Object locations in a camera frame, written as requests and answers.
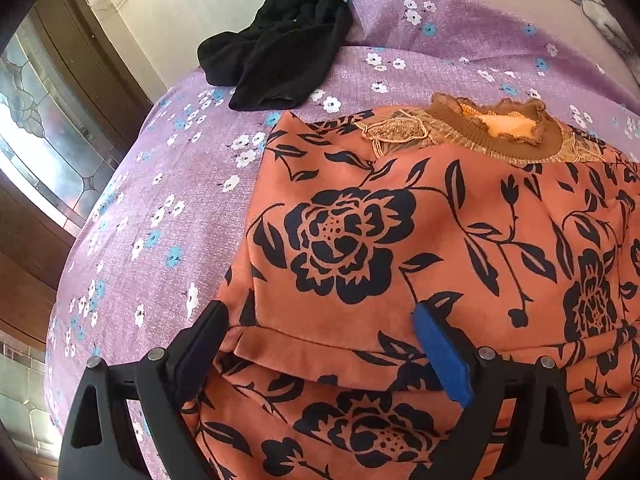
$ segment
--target silver screw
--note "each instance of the silver screw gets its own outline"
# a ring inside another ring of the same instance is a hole
[[[93,370],[94,368],[97,368],[101,362],[102,359],[95,355],[92,355],[86,360],[86,367],[89,368],[89,370]]]
[[[495,350],[493,348],[489,348],[488,346],[481,346],[478,349],[478,355],[481,359],[485,361],[490,361],[495,358]]]
[[[146,355],[150,361],[159,361],[164,357],[164,348],[153,348]]]
[[[540,358],[540,364],[543,365],[543,367],[545,368],[555,368],[556,367],[556,362],[549,357],[548,355],[545,355],[544,357]]]

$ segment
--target folded clothing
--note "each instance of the folded clothing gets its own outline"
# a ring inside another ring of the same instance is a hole
[[[203,41],[198,60],[207,82],[236,86],[232,110],[295,108],[324,80],[352,22],[344,0],[266,0],[245,30]]]

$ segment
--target blue gripper pad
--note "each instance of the blue gripper pad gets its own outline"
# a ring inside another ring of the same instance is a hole
[[[469,368],[455,346],[420,304],[413,315],[414,332],[449,399],[466,408],[473,399]]]

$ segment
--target black cloth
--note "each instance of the black cloth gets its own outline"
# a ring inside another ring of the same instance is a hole
[[[241,32],[198,47],[207,82],[236,86],[229,108],[286,110],[324,81],[353,17],[344,0],[266,0]]]

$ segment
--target purple fabric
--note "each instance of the purple fabric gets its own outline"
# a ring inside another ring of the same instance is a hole
[[[350,46],[295,111],[303,120],[424,104],[434,91],[479,104],[540,95],[553,116],[634,160],[633,152],[640,154],[640,102],[546,35],[544,23],[469,0],[351,5]],[[170,89],[73,246],[47,347],[47,403],[60,430],[89,356],[109,364],[138,360],[166,346],[215,296],[244,232],[264,134],[280,116],[234,112],[231,92],[210,87],[201,70]],[[152,477],[164,478],[140,406],[131,408]]]

